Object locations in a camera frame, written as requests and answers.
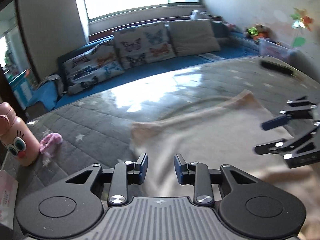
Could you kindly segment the paper pinwheel flower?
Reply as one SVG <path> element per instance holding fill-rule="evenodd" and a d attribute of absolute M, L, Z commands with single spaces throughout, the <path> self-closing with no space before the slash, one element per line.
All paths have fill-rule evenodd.
<path fill-rule="evenodd" d="M 304 37 L 304 31 L 311 31 L 311 25 L 313 24 L 313 18 L 309 17 L 306 9 L 293 9 L 294 12 L 291 14 L 293 20 L 292 29 L 295 30 L 293 40 L 291 42 L 292 48 L 302 47 L 306 43 Z"/>

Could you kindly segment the butterfly cushion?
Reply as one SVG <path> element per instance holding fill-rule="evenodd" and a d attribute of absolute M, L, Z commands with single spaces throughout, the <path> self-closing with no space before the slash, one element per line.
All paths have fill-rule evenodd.
<path fill-rule="evenodd" d="M 63 63 L 67 92 L 70 95 L 89 89 L 98 83 L 125 73 L 112 40 L 97 44 L 92 49 Z"/>
<path fill-rule="evenodd" d="M 123 28 L 113 38 L 125 69 L 175 57 L 164 21 Z"/>

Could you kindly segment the pink cartoon water bottle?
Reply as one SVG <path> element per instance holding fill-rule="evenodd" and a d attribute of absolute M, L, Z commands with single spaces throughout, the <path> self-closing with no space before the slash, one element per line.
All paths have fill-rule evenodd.
<path fill-rule="evenodd" d="M 38 157 L 40 143 L 25 122 L 7 103 L 1 103 L 1 143 L 21 166 L 31 165 Z"/>

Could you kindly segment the blue cabinet in doorway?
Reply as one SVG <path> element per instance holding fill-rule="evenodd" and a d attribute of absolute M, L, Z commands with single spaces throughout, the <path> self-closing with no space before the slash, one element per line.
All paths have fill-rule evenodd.
<path fill-rule="evenodd" d="M 33 71 L 28 68 L 14 77 L 9 77 L 9 85 L 18 103 L 22 109 L 25 110 L 29 101 L 33 97 L 35 88 L 37 86 L 37 80 L 33 74 Z"/>

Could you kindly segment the right butterfly cushion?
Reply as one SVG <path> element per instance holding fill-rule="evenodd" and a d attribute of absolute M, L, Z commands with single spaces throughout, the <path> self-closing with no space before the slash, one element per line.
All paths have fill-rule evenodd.
<path fill-rule="evenodd" d="M 175 57 L 164 21 L 123 28 L 113 38 L 125 69 Z"/>

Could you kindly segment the white plush toy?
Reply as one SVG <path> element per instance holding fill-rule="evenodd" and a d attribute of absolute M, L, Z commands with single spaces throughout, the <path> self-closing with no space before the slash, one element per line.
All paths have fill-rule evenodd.
<path fill-rule="evenodd" d="M 190 14 L 191 20 L 207 20 L 210 19 L 210 16 L 206 11 L 193 10 Z"/>

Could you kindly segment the blue sofa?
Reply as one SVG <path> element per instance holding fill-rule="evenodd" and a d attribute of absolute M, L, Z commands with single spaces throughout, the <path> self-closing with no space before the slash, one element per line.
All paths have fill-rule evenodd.
<path fill-rule="evenodd" d="M 218 39 L 220 44 L 220 51 L 201 55 L 175 57 L 165 61 L 154 62 L 133 69 L 128 69 L 125 70 L 124 74 L 108 79 L 74 95 L 64 94 L 62 97 L 59 97 L 54 83 L 48 82 L 34 92 L 26 110 L 32 112 L 35 111 L 35 107 L 40 107 L 38 115 L 43 115 L 44 113 L 80 100 L 81 98 L 148 76 L 162 74 L 207 62 L 214 62 L 223 59 L 235 59 L 259 54 L 259 46 L 252 39 L 244 38 L 242 34 L 238 32 L 228 31 L 227 27 L 221 22 L 213 22 L 212 24 L 215 37 Z"/>

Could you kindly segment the pink hair scrunchie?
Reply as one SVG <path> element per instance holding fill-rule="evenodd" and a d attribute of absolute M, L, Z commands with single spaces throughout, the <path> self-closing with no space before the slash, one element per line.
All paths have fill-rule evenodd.
<path fill-rule="evenodd" d="M 40 153 L 51 155 L 57 146 L 62 144 L 63 138 L 59 133 L 50 133 L 40 141 Z"/>

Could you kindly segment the left butterfly cushion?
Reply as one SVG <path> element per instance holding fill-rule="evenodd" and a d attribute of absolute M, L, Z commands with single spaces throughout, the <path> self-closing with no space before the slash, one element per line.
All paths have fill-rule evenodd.
<path fill-rule="evenodd" d="M 112 40 L 97 44 L 92 49 L 63 63 L 67 92 L 70 95 L 89 89 L 98 83 L 125 73 Z"/>

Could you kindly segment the white pink tissue box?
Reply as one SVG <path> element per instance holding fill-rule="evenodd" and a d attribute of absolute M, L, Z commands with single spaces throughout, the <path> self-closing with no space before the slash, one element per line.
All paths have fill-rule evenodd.
<path fill-rule="evenodd" d="M 0 171 L 0 220 L 7 228 L 14 227 L 18 181 L 5 170 Z"/>

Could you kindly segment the cream sweatshirt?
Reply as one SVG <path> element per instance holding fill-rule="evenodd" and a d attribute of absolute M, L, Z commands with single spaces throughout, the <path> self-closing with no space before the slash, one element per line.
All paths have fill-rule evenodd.
<path fill-rule="evenodd" d="M 190 113 L 154 122 L 134 122 L 131 149 L 148 154 L 143 190 L 148 196 L 192 196 L 193 188 L 181 186 L 174 170 L 175 154 L 217 169 L 233 165 L 298 197 L 306 207 L 306 221 L 299 236 L 319 239 L 319 165 L 288 168 L 279 155 L 257 155 L 255 145 L 288 139 L 284 128 L 263 131 L 260 124 L 271 113 L 244 90 L 228 98 L 213 98 L 215 106 L 193 107 Z"/>

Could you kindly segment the black remote control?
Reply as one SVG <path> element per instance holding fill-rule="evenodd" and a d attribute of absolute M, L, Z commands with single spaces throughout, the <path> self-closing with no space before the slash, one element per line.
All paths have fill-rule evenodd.
<path fill-rule="evenodd" d="M 260 60 L 260 65 L 265 69 L 279 72 L 284 75 L 292 76 L 294 74 L 292 69 L 282 66 L 278 63 L 274 63 L 266 60 Z"/>

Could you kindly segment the clear plastic storage box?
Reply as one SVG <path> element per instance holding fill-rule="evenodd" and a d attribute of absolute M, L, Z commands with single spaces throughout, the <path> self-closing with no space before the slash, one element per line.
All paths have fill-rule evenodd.
<path fill-rule="evenodd" d="M 261 56 L 271 56 L 284 62 L 290 62 L 296 55 L 297 50 L 287 48 L 267 39 L 259 39 L 259 54 Z"/>

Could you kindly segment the colourful plush toy pile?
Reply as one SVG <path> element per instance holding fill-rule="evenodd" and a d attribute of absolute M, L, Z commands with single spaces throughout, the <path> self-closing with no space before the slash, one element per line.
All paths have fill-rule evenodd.
<path fill-rule="evenodd" d="M 260 38 L 269 38 L 269 28 L 262 24 L 255 24 L 250 28 L 245 29 L 243 35 L 245 38 L 251 38 L 254 41 Z"/>

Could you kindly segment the grey blanket on sofa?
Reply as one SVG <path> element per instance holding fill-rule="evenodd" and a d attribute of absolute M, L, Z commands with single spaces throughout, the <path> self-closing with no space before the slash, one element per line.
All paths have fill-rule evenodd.
<path fill-rule="evenodd" d="M 47 76 L 38 84 L 37 88 L 40 88 L 42 85 L 48 82 L 54 83 L 58 96 L 62 97 L 64 93 L 64 85 L 63 85 L 61 76 L 58 74 Z"/>

